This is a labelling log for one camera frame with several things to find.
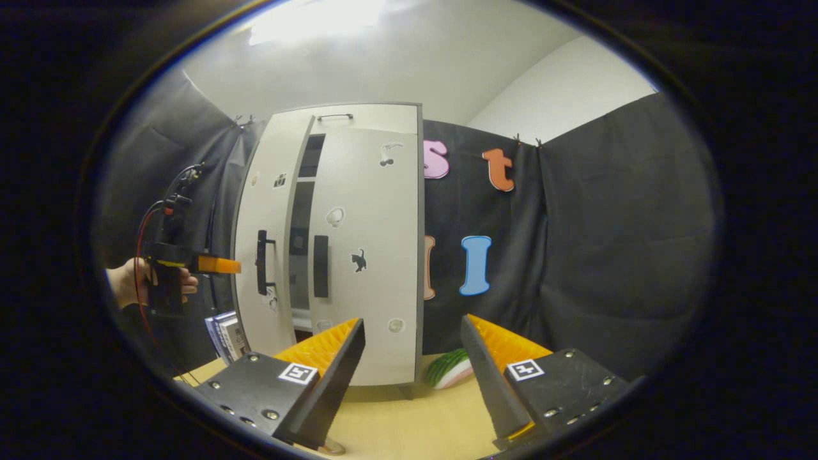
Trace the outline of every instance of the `human hand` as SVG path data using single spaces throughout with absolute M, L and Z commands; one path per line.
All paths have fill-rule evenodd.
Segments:
M 116 301 L 120 309 L 138 302 L 137 288 L 133 282 L 133 261 L 134 259 L 129 259 L 128 262 L 125 262 L 125 264 L 121 267 L 106 270 L 110 288 L 114 292 L 114 296 L 116 297 Z M 138 258 L 136 261 L 138 263 L 139 270 L 139 300 L 142 301 L 143 305 L 147 305 L 148 282 L 150 282 L 152 279 L 154 286 L 156 286 L 155 273 L 151 269 L 151 265 L 144 259 Z M 199 285 L 199 280 L 196 279 L 196 277 L 193 277 L 190 270 L 187 268 L 179 269 L 179 277 L 182 279 L 182 303 L 184 303 L 187 302 L 187 297 L 184 296 L 185 294 L 196 293 L 196 286 Z

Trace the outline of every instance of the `cabinet handle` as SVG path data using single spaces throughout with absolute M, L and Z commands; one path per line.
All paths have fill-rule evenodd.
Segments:
M 312 285 L 316 297 L 330 296 L 330 238 L 316 235 L 313 238 Z
M 316 120 L 321 121 L 322 119 L 325 119 L 328 116 L 345 116 L 345 117 L 349 118 L 350 120 L 353 118 L 353 114 L 330 114 L 330 115 L 321 115 L 318 118 L 316 118 Z
M 275 282 L 267 282 L 267 244 L 276 244 L 276 240 L 267 239 L 267 230 L 258 231 L 256 244 L 256 278 L 258 279 L 258 293 L 267 295 L 267 287 L 275 286 Z

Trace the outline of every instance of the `red cable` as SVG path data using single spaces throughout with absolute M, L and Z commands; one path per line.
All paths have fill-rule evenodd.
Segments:
M 145 234 L 145 227 L 147 226 L 148 221 L 151 220 L 151 216 L 156 211 L 158 211 L 158 209 L 157 210 L 152 210 L 150 213 L 148 213 L 148 215 L 145 216 L 145 220 L 142 222 L 142 226 L 139 228 L 139 239 L 137 240 L 137 257 L 133 260 L 133 276 L 134 276 L 133 284 L 137 289 L 137 303 L 139 304 L 139 311 L 142 313 L 142 321 L 145 323 L 145 329 L 147 329 L 148 334 L 151 335 L 151 339 L 153 340 L 154 345 L 156 345 L 156 348 L 158 349 L 159 348 L 159 341 L 156 340 L 156 336 L 154 336 L 153 330 L 151 329 L 151 323 L 148 321 L 148 318 L 145 315 L 145 305 L 142 304 L 142 297 L 139 295 L 139 280 L 141 279 L 140 276 L 139 276 L 139 259 L 140 259 L 140 253 L 142 252 L 142 237 Z M 148 282 L 153 282 L 153 273 L 148 273 L 148 278 L 149 278 Z M 176 366 L 173 364 L 173 362 L 171 362 L 170 365 L 173 368 L 173 371 L 176 372 L 176 374 L 180 378 L 182 378 L 183 381 L 185 381 L 185 377 L 183 377 L 183 374 L 181 372 L 179 372 L 179 370 L 176 368 Z

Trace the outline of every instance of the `blue letter i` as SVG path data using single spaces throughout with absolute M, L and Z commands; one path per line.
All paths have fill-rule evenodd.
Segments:
M 477 295 L 488 291 L 486 282 L 486 259 L 488 247 L 492 245 L 489 237 L 465 237 L 461 242 L 465 249 L 465 284 L 461 286 L 461 295 Z

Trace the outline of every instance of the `pink letter s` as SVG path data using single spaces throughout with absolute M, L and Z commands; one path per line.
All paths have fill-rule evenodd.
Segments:
M 440 179 L 449 173 L 449 162 L 443 158 L 446 146 L 440 141 L 423 141 L 423 175 L 427 179 Z

